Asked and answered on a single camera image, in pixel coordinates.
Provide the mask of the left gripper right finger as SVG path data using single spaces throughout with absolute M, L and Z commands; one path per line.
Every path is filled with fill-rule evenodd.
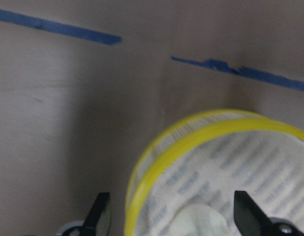
M 246 191 L 234 192 L 233 218 L 242 236 L 298 236 L 290 221 L 268 217 Z

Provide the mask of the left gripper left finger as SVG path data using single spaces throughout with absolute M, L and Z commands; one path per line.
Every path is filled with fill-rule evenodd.
M 81 236 L 107 236 L 111 226 L 110 193 L 99 193 L 81 227 Z

